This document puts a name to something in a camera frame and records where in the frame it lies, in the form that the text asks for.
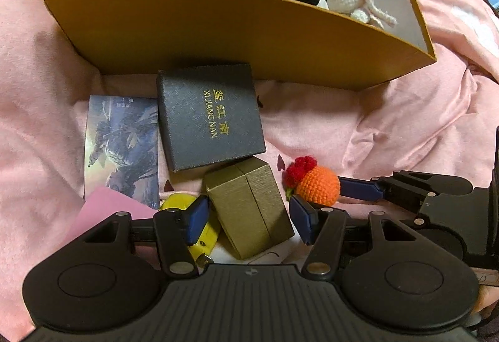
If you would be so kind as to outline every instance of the crocheted flower toy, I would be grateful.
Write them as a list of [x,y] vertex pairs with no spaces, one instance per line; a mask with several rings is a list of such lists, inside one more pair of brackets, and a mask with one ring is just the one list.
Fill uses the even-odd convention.
[[332,206],[340,196],[340,181],[312,156],[301,156],[284,171],[286,197],[298,194],[309,203]]

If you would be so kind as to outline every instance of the red crocheted flower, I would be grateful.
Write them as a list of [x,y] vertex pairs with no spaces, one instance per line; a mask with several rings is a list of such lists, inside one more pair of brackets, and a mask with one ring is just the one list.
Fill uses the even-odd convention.
[[315,166],[317,166],[317,160],[312,156],[296,158],[284,172],[284,183],[289,188],[295,188]]

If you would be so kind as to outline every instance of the large open box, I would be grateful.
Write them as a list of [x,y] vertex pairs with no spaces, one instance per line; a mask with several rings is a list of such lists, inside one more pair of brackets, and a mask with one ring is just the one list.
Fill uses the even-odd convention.
[[292,0],[45,0],[103,74],[247,62],[256,79],[354,90],[435,61],[416,0],[375,2],[396,27]]

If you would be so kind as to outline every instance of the pink blanket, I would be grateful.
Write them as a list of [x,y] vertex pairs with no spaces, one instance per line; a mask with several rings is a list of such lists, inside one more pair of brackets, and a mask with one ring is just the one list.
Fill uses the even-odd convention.
[[[268,149],[261,158],[279,183],[279,155],[286,165],[314,155],[344,176],[407,169],[488,186],[499,125],[498,19],[481,0],[419,3],[438,55],[432,66],[361,93],[256,83]],[[88,96],[154,96],[155,85],[154,76],[102,78],[42,0],[0,0],[0,42],[0,334],[16,342],[32,329],[22,280],[60,246],[83,204]],[[202,169],[168,177],[161,160],[161,188],[169,179],[177,191],[200,189]],[[370,208],[342,207],[354,215]]]

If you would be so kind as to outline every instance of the printed picture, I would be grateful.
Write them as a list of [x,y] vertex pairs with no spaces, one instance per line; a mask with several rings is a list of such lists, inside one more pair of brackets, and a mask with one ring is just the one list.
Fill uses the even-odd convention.
[[85,195],[100,186],[159,209],[156,99],[90,96]]

